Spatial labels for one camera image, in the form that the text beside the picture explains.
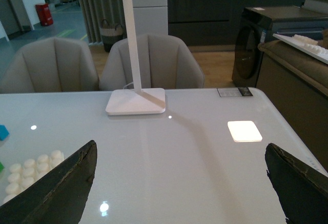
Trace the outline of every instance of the lamp base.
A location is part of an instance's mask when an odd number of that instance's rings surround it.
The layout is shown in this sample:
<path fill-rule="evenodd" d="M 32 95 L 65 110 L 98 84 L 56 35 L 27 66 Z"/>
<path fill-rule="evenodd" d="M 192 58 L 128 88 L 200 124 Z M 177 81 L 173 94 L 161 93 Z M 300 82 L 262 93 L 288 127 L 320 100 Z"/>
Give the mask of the lamp base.
<path fill-rule="evenodd" d="M 141 93 L 136 93 L 131 89 L 115 90 L 106 106 L 106 112 L 109 115 L 159 114 L 165 109 L 163 88 L 142 89 Z"/>

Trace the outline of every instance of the gray chair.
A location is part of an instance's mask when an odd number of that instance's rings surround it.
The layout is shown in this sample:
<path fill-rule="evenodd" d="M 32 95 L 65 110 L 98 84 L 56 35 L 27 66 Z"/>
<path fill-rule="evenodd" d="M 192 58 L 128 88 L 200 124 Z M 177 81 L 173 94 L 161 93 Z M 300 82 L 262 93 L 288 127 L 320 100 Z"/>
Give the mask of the gray chair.
<path fill-rule="evenodd" d="M 0 81 L 0 93 L 99 90 L 87 43 L 51 37 L 21 47 Z"/>
<path fill-rule="evenodd" d="M 142 88 L 203 88 L 204 74 L 185 43 L 174 36 L 137 37 Z M 99 81 L 101 90 L 123 89 L 132 80 L 128 40 L 116 42 Z"/>

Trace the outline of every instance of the floor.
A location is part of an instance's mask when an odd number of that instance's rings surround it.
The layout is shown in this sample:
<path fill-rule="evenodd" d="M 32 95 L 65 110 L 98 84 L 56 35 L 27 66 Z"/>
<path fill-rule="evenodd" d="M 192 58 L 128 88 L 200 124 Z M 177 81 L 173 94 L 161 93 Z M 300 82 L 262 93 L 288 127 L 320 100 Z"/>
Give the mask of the floor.
<path fill-rule="evenodd" d="M 47 37 L 69 37 L 88 43 L 84 19 L 80 6 L 68 3 L 57 6 L 51 11 L 54 24 L 42 27 L 34 25 L 35 30 L 16 37 L 9 42 L 0 40 L 0 79 L 10 64 L 15 52 L 22 46 Z M 99 76 L 105 66 L 108 53 L 102 45 L 90 45 L 90 50 Z M 231 80 L 234 52 L 192 52 L 205 74 L 206 88 L 234 87 Z"/>

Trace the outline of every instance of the glowing square light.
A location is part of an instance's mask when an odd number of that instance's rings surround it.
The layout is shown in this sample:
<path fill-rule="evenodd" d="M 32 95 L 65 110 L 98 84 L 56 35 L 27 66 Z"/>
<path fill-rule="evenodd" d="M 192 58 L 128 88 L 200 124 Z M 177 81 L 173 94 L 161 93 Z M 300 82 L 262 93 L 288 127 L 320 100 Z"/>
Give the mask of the glowing square light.
<path fill-rule="evenodd" d="M 234 142 L 260 142 L 262 136 L 251 120 L 229 121 L 228 128 Z"/>

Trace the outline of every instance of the wooden floor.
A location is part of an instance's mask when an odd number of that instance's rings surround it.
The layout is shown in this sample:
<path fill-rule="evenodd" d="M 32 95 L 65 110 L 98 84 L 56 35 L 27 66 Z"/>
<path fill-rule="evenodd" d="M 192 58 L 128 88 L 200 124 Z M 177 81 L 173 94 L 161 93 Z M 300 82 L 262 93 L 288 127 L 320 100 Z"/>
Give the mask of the wooden floor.
<path fill-rule="evenodd" d="M 101 76 L 108 57 L 103 46 L 90 46 L 98 75 Z M 228 52 L 193 52 L 192 53 L 205 75 L 205 88 L 234 87 L 231 80 L 235 53 Z"/>

